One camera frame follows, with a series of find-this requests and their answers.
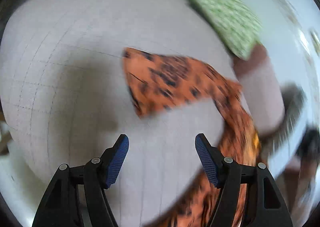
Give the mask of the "orange black floral garment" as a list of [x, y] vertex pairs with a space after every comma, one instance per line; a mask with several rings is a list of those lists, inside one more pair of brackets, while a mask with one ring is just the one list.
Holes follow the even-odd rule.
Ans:
[[[210, 97], [225, 121], [218, 149], [239, 164], [256, 164], [260, 141], [252, 117], [242, 107], [237, 81], [194, 58], [135, 48], [124, 49], [123, 69], [139, 117]], [[157, 226], [206, 226], [219, 192], [200, 171], [191, 189]]]

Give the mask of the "light blue pillow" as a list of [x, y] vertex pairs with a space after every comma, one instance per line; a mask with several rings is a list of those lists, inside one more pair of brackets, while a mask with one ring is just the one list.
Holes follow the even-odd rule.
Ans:
[[260, 157], [267, 160], [286, 144], [290, 143], [294, 129], [304, 111], [306, 95], [303, 89], [295, 84], [289, 85], [283, 92], [285, 114], [280, 126], [263, 138]]

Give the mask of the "pink quilted bed cover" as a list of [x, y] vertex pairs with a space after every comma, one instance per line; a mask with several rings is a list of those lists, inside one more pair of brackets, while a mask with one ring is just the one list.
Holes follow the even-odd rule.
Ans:
[[1, 103], [35, 212], [56, 169], [84, 165], [122, 133], [129, 152], [106, 191], [120, 226], [201, 226], [218, 190], [195, 150], [224, 120], [210, 98], [139, 118], [123, 72], [126, 47], [203, 61], [235, 80], [231, 56], [186, 0], [27, 0], [1, 42]]

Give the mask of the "pink bolster pillow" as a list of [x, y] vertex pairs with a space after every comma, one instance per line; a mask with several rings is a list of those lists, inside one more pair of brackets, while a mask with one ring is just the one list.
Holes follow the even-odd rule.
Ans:
[[256, 44], [248, 60], [234, 58], [233, 70], [242, 85], [258, 135], [271, 135], [284, 119], [285, 106], [266, 48]]

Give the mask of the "green patterned pillow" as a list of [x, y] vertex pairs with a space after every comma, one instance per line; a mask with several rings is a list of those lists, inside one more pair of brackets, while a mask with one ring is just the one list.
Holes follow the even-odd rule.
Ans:
[[262, 29], [258, 17], [241, 0], [188, 0], [206, 18], [229, 50], [248, 60]]

